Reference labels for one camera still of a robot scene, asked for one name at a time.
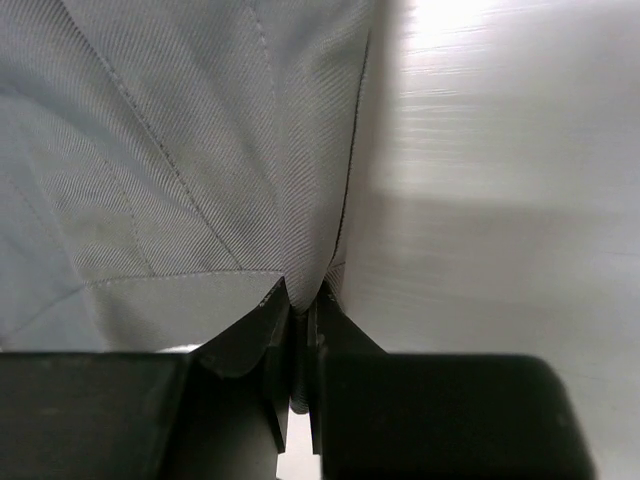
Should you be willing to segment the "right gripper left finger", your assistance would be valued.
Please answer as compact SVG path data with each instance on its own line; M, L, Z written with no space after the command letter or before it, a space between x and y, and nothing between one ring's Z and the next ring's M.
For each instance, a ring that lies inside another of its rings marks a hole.
M5 479L272 479L286 445L290 303L189 353L1 358Z

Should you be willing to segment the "grey pleated skirt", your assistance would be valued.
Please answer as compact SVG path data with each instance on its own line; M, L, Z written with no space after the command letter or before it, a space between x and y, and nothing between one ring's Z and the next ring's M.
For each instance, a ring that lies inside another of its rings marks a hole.
M3 2L2 350L189 350L339 288L381 10Z

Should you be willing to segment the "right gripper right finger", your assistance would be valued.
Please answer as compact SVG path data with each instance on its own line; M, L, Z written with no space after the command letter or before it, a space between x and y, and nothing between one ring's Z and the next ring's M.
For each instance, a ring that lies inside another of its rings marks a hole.
M326 479L592 479L555 371L528 355L388 353L323 286L307 395Z

